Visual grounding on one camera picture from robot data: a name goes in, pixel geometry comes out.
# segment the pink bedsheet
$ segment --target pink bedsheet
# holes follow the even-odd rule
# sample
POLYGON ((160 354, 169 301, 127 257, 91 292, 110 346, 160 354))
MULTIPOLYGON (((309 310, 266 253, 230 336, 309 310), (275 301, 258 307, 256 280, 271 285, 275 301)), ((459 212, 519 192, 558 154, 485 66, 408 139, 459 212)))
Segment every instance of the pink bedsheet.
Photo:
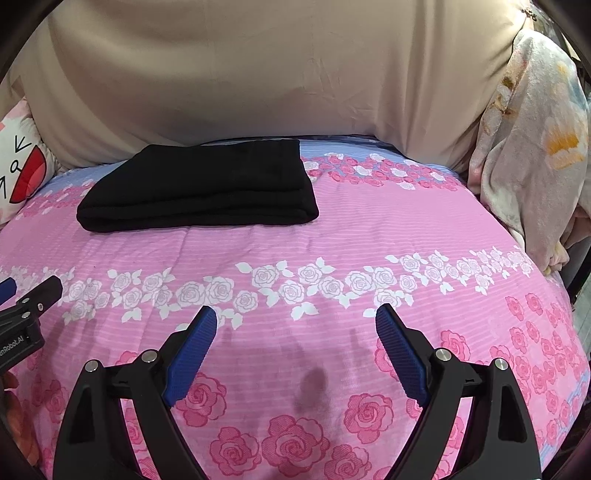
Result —
MULTIPOLYGON (((320 209, 309 225, 91 234, 75 219, 90 181, 41 192, 10 222, 0 280, 13 276, 20 294, 52 274, 64 283, 43 316, 45 348, 15 368, 46 472, 83 364, 158 348, 203 304, 217 337, 173 412, 212 479, 384 479, 419 415, 376 335, 385 302, 461 360, 506 358, 550 461, 589 383, 560 280, 452 176, 345 150, 303 159, 320 209)), ((436 478, 453 466, 468 411, 463 402, 436 478)), ((156 478, 129 401, 124 412, 156 478)))

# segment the metal screw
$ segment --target metal screw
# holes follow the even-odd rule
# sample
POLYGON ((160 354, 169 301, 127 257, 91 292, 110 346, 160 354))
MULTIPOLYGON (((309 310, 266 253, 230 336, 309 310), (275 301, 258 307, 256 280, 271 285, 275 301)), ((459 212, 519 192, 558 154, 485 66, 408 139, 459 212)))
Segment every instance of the metal screw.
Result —
POLYGON ((497 358, 495 360, 495 367, 497 367, 499 370, 507 370, 509 368, 509 365, 507 364, 504 358, 497 358))
POLYGON ((435 351, 435 356, 442 362, 448 362, 452 359, 452 353, 445 348, 438 348, 435 351))
POLYGON ((158 352, 156 350, 146 350, 144 353, 142 353, 142 362, 147 364, 152 363, 157 358, 158 352))
POLYGON ((87 372, 93 372, 97 368, 99 368, 99 363, 96 360, 89 360, 86 362, 86 365, 84 366, 84 370, 86 370, 87 372))

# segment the crumpled blanket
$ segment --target crumpled blanket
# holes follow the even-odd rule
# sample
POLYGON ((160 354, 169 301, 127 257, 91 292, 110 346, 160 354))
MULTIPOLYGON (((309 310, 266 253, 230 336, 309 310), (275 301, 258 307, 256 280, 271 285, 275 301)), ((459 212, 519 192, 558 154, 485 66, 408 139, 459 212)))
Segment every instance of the crumpled blanket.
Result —
POLYGON ((486 108, 468 188, 544 273, 591 235, 589 106, 567 53, 523 30, 486 108))

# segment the pink rose print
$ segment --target pink rose print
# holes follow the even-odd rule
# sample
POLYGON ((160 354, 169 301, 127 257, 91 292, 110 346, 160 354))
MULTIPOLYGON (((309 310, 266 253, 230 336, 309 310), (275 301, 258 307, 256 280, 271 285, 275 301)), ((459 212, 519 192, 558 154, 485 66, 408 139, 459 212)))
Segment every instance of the pink rose print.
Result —
POLYGON ((33 383, 31 384, 31 403, 34 407, 41 407, 43 405, 44 392, 41 380, 41 375, 35 375, 33 383))
POLYGON ((51 380, 49 390, 45 390, 43 398, 45 408, 49 411, 51 421, 53 423, 60 423, 61 414, 66 410, 68 393, 66 392, 66 389, 61 386, 59 380, 51 380))
POLYGON ((355 169, 350 165, 343 165, 340 170, 345 175, 355 175, 355 169))
POLYGON ((470 359, 470 349, 466 343, 466 339, 451 330, 444 330, 441 332, 441 346, 447 348, 462 362, 470 359))
POLYGON ((441 480, 447 477, 451 472, 452 466, 449 464, 449 462, 447 460, 441 460, 441 462, 439 462, 437 470, 435 470, 433 480, 441 480))
POLYGON ((27 368, 29 370, 35 370, 39 365, 39 360, 43 356, 43 348, 40 348, 36 352, 32 353, 27 357, 27 368))
POLYGON ((511 314, 517 317, 520 322, 523 322, 523 308, 521 307, 519 300, 517 300, 515 297, 505 297, 505 301, 507 302, 507 307, 509 308, 511 314))
POLYGON ((515 372, 523 380, 528 380, 531 376, 531 367, 528 359, 523 356, 515 357, 515 372))
POLYGON ((554 382, 556 382, 556 369, 554 368, 554 365, 550 362, 544 362, 544 373, 546 374, 546 380, 548 383, 554 385, 554 382))
POLYGON ((546 408, 552 415, 556 415, 558 411, 558 395, 554 390, 546 392, 546 408))
POLYGON ((566 323, 566 315, 564 314, 564 310, 555 303, 551 303, 550 306, 552 307, 552 314, 556 318, 556 321, 566 323))
POLYGON ((491 353, 491 357, 504 358, 505 360, 507 360, 507 363, 509 363, 511 368, 514 368, 515 364, 513 360, 513 355, 511 355, 509 349, 505 345, 491 346, 489 352, 491 353))
POLYGON ((548 443, 553 447, 556 445, 556 439, 558 438, 558 422, 552 419, 546 425, 546 439, 548 443))
POLYGON ((566 357, 562 353, 556 353, 554 356, 554 363, 556 365, 556 370, 560 372, 560 375, 566 375, 566 357))
POLYGON ((562 405, 560 406, 560 423, 565 427, 569 426, 570 423, 570 405, 566 400, 562 401, 562 405))
POLYGON ((392 424, 392 400, 383 395, 351 395, 343 423, 363 444, 375 442, 392 424))
POLYGON ((519 385, 519 389, 521 390, 521 395, 523 395, 523 399, 525 400, 525 404, 529 406, 531 400, 531 389, 524 381, 520 380, 519 378, 516 378, 516 380, 517 384, 519 385))
POLYGON ((47 447, 43 448, 43 451, 41 452, 41 467, 45 473, 53 471, 53 458, 57 448, 58 434, 59 430, 56 430, 51 437, 51 443, 47 447))
POLYGON ((309 472, 330 447, 321 425, 310 419, 280 415, 269 422, 269 437, 261 444, 262 455, 280 473, 293 478, 309 472))
POLYGON ((384 183, 381 180, 373 178, 373 177, 363 177, 363 182, 367 183, 369 185, 372 185, 374 187, 381 187, 384 185, 384 183))
POLYGON ((138 460, 139 469, 146 478, 150 480, 160 480, 156 466, 150 457, 141 458, 138 460))
POLYGON ((544 313, 542 302, 540 302, 540 299, 533 293, 528 293, 525 296, 525 301, 527 302, 528 308, 532 312, 537 313, 538 315, 542 315, 544 313))
POLYGON ((385 466, 374 473, 372 480, 386 480, 386 476, 390 473, 391 467, 385 466))
POLYGON ((381 372, 389 374, 394 380, 400 382, 396 370, 392 366, 392 362, 390 362, 390 357, 386 353, 386 350, 384 349, 384 346, 382 345, 382 342, 379 338, 376 343, 376 351, 374 352, 374 361, 381 372))
POLYGON ((209 446, 209 454, 220 471, 226 475, 242 475, 262 462, 256 438, 234 427, 224 427, 209 446))
POLYGON ((557 350, 562 350, 562 348, 564 347, 562 343, 562 338, 560 338, 560 335, 556 330, 552 332, 552 344, 554 345, 554 348, 556 348, 557 350))
POLYGON ((521 353, 526 353, 527 345, 525 344, 525 335, 523 330, 513 327, 509 329, 509 333, 511 334, 511 342, 513 342, 513 346, 521 353))
POLYGON ((423 409, 418 406, 418 403, 416 400, 413 400, 412 398, 408 398, 406 411, 407 411, 407 414, 409 417, 411 417, 413 420, 417 420, 421 416, 423 409))
POLYGON ((527 328, 527 335, 529 335, 535 343, 538 343, 540 341, 540 331, 538 328, 529 320, 525 322, 525 327, 527 328))
POLYGON ((115 365, 125 365, 125 364, 130 364, 131 362, 133 362, 136 358, 138 357, 138 354, 136 352, 130 352, 130 351, 125 351, 121 354, 121 356, 119 357, 119 360, 117 360, 115 362, 115 365))
POLYGON ((544 446, 544 442, 546 441, 546 438, 544 437, 543 430, 536 430, 535 431, 535 441, 538 444, 538 450, 542 450, 542 447, 544 446))
POLYGON ((577 364, 577 359, 574 354, 574 350, 571 347, 566 346, 564 347, 564 354, 566 355, 566 361, 569 363, 571 368, 574 368, 574 366, 577 364))
POLYGON ((179 400, 175 408, 183 412, 188 426, 203 427, 226 413, 226 393, 226 387, 217 379, 199 372, 187 397, 179 400))
POLYGON ((374 170, 372 172, 372 175, 380 180, 387 180, 388 179, 388 176, 383 171, 374 170))
POLYGON ((329 163, 332 163, 333 165, 340 165, 342 163, 342 160, 336 155, 330 155, 329 163))
POLYGON ((464 439, 464 422, 460 417, 456 417, 453 422, 452 432, 450 433, 449 440, 443 452, 444 456, 450 456, 459 450, 462 446, 462 440, 464 439))
POLYGON ((337 173, 335 171, 330 171, 329 172, 329 177, 331 179, 333 179, 334 181, 343 181, 343 177, 339 173, 337 173))
POLYGON ((552 343, 546 338, 542 338, 542 340, 540 340, 540 342, 541 342, 541 346, 542 346, 542 353, 544 354, 544 356, 546 358, 553 359, 554 354, 555 354, 555 350, 554 350, 554 347, 552 346, 552 343))
POLYGON ((556 328, 558 326, 558 318, 556 318, 556 315, 554 315, 553 312, 546 310, 546 316, 548 317, 548 320, 552 324, 552 327, 556 328))
POLYGON ((351 445, 336 446, 324 464, 327 480, 361 480, 371 470, 367 450, 351 445))
POLYGON ((548 390, 548 385, 546 384, 546 374, 538 367, 534 367, 531 369, 531 384, 534 387, 534 392, 538 395, 545 393, 548 390))
POLYGON ((144 443, 144 436, 142 430, 139 428, 138 417, 135 414, 135 409, 128 407, 125 409, 125 427, 129 434, 131 445, 134 447, 134 452, 145 452, 148 448, 144 443))

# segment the floral blanket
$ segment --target floral blanket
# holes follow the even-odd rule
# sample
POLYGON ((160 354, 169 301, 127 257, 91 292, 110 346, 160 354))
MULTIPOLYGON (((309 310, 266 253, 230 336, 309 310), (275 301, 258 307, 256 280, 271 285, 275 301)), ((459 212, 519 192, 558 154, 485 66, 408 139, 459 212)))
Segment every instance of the floral blanket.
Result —
POLYGON ((480 121, 468 186, 546 273, 591 235, 588 113, 569 55, 521 31, 480 121))
MULTIPOLYGON (((445 170, 375 144, 302 141, 301 156, 320 209, 308 225, 89 233, 76 206, 116 168, 103 166, 56 177, 0 232, 0 279, 20 294, 52 274, 64 284, 43 315, 45 347, 14 369, 46 472, 84 363, 158 348, 203 304, 217 336, 173 414, 212 479, 385 478, 420 414, 376 334, 386 302, 461 360, 505 358, 548 464, 589 384, 560 279, 445 170)), ((133 405, 123 408, 155 479, 133 405)), ((468 412, 462 402, 437 479, 468 412)))

